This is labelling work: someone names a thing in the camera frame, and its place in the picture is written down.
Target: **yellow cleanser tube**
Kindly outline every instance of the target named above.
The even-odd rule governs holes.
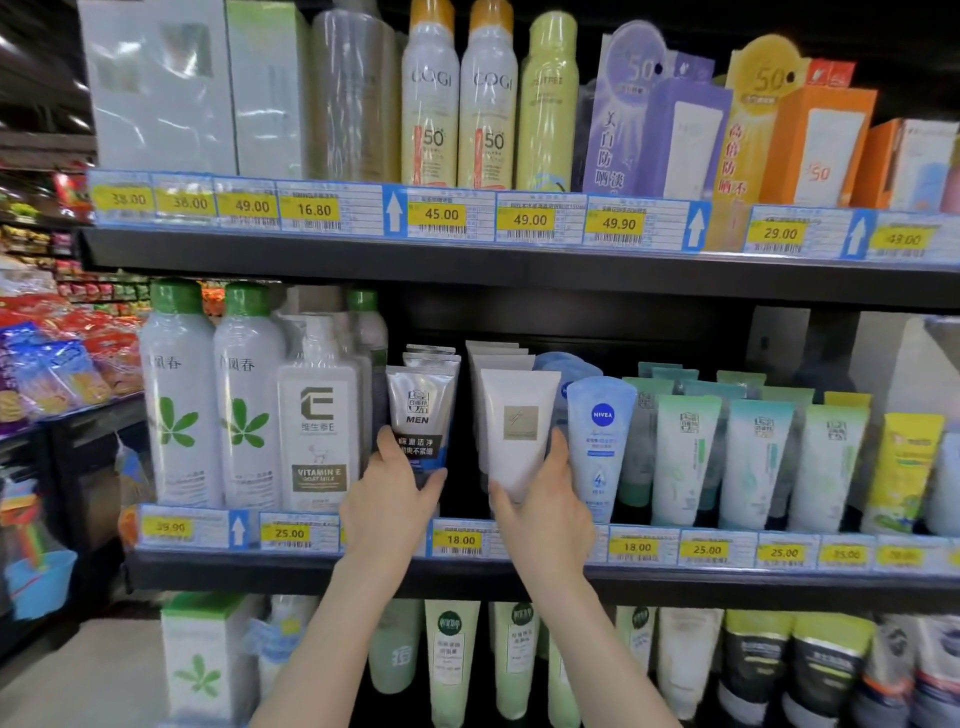
[[[880,453],[861,531],[913,531],[945,421],[942,415],[883,416]]]

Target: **purple sunscreen box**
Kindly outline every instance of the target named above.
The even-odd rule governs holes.
[[[632,194],[710,199],[732,98],[728,88],[686,79],[654,86]]]

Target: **white product box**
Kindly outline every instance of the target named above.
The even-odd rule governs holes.
[[[170,718],[246,724],[260,693],[243,639],[262,611],[258,595],[206,593],[180,594],[163,608]]]
[[[227,0],[241,177],[313,177],[310,28],[293,3]]]

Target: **green cleanser tube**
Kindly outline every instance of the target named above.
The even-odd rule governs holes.
[[[527,713],[540,616],[530,602],[498,601],[493,604],[493,624],[496,709],[507,720],[518,720]]]
[[[430,666],[430,715],[435,728],[460,728],[467,713],[480,602],[427,599],[423,604]]]

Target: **white cleanser tube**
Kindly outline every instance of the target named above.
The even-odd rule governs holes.
[[[424,607],[430,715],[435,728],[460,728],[467,713],[480,602],[427,599]]]
[[[658,398],[653,525],[693,525],[720,417],[719,397]]]
[[[522,503],[543,462],[560,372],[481,369],[490,479]]]
[[[609,523],[634,416],[636,389],[612,376],[588,376],[566,388],[573,489],[594,523]]]
[[[660,608],[657,685],[679,720],[692,720],[704,697],[722,621],[722,609]]]

